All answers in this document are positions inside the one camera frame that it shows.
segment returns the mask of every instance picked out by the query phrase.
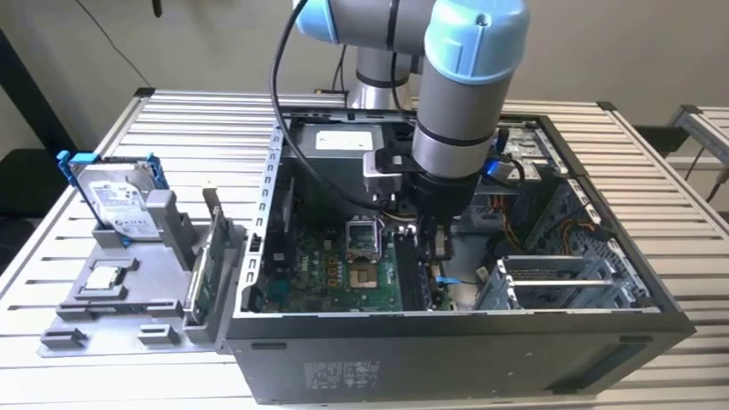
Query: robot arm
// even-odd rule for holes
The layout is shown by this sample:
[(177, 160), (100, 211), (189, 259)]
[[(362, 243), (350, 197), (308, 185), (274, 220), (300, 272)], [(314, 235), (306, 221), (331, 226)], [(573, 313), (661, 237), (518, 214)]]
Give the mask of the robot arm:
[(411, 158), (419, 230), (431, 237), (474, 193), (529, 11), (522, 0), (309, 0), (302, 33), (331, 44), (426, 57)]

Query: blue latch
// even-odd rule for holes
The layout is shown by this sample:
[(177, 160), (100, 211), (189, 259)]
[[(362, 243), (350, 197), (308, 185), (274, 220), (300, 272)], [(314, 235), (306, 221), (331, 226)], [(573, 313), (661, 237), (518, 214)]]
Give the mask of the blue latch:
[(146, 163), (149, 164), (149, 168), (152, 169), (152, 174), (154, 177), (154, 186), (160, 190), (168, 190), (169, 184), (168, 184), (168, 179), (164, 177), (164, 171), (161, 170), (160, 158), (154, 156), (153, 153), (149, 153), (145, 160), (146, 160)]

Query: small chip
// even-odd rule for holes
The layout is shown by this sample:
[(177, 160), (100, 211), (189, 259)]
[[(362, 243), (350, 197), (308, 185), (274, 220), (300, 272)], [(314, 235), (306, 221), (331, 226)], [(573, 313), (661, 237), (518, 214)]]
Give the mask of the small chip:
[(86, 283), (82, 286), (85, 290), (109, 290), (112, 289), (116, 278), (121, 273), (121, 268), (116, 266), (98, 266), (90, 271)]
[(353, 263), (349, 265), (349, 287), (377, 287), (377, 265), (369, 263)]

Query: white wall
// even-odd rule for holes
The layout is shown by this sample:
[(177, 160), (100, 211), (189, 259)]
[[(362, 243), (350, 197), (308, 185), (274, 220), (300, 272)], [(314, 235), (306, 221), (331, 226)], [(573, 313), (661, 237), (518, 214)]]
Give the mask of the white wall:
[(42, 145), (0, 88), (0, 160), (13, 149), (20, 148), (42, 148)]
[[(157, 88), (265, 91), (290, 0), (84, 0)], [(662, 124), (681, 103), (729, 105), (729, 2), (531, 0), (510, 98), (609, 100)], [(141, 85), (73, 0), (2, 0), (2, 26), (74, 139), (89, 147)], [(338, 49), (293, 35), (282, 91), (326, 86)], [(353, 60), (347, 59), (347, 79)]]

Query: motherboard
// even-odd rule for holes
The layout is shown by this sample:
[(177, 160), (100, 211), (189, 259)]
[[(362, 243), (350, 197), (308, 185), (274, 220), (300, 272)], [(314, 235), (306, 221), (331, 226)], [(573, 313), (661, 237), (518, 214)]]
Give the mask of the motherboard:
[(297, 235), (294, 273), (270, 281), (269, 312), (393, 312), (402, 309), (393, 235), (379, 240), (379, 260), (347, 260), (345, 234), (337, 230)]

